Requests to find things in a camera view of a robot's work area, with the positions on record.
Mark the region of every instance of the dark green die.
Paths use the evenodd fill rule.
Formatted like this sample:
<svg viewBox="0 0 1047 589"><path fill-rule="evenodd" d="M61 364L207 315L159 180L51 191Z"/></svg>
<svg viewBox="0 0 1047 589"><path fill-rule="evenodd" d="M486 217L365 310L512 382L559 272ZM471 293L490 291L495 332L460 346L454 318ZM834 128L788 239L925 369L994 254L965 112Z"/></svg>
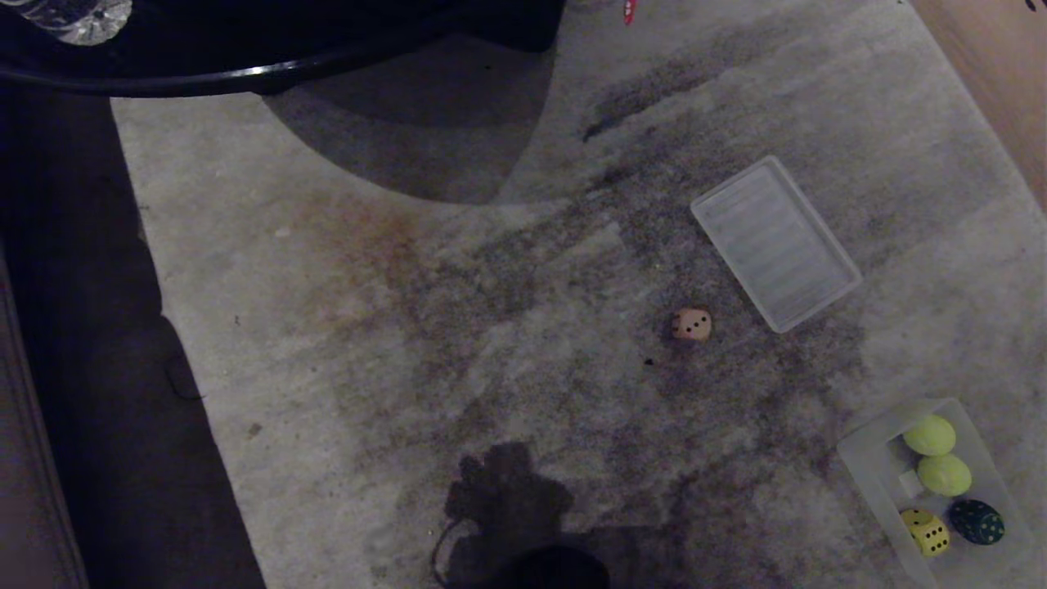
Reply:
<svg viewBox="0 0 1047 589"><path fill-rule="evenodd" d="M1003 538L1003 518L993 507L976 499L964 499L949 508L953 529L968 542L988 546Z"/></svg>

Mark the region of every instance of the wooden floor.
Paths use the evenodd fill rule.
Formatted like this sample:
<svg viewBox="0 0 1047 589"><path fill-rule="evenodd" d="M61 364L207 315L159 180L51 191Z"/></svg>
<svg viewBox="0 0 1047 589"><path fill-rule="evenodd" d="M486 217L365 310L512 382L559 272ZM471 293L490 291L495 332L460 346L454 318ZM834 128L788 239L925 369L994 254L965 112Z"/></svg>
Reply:
<svg viewBox="0 0 1047 589"><path fill-rule="evenodd" d="M1047 209L1047 0L912 0Z"/></svg>

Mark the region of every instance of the dark floor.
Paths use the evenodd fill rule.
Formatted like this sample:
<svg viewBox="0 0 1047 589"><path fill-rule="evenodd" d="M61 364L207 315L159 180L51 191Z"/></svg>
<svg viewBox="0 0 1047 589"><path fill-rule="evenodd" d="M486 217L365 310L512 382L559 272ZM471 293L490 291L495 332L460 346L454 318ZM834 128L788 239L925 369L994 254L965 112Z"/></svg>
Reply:
<svg viewBox="0 0 1047 589"><path fill-rule="evenodd" d="M92 587L264 587L109 101L0 88L0 231Z"/></svg>

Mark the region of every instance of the yellow die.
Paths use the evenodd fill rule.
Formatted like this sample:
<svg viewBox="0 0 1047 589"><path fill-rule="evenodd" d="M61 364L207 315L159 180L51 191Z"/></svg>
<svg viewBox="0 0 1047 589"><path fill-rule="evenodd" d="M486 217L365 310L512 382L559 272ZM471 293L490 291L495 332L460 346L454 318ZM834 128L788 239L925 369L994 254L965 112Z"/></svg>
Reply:
<svg viewBox="0 0 1047 589"><path fill-rule="evenodd" d="M901 512L901 521L925 557L937 557L949 549L949 528L934 514L926 509L906 509Z"/></svg>

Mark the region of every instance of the black table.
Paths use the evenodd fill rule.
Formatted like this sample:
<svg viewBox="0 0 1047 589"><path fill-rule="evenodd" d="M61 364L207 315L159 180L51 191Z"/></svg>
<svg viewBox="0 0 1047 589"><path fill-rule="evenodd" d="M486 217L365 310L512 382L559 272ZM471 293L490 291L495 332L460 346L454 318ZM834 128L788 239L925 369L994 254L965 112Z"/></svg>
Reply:
<svg viewBox="0 0 1047 589"><path fill-rule="evenodd" d="M451 32L548 49L565 0L134 0L114 39L66 45L0 6L0 80L74 92L271 93Z"/></svg>

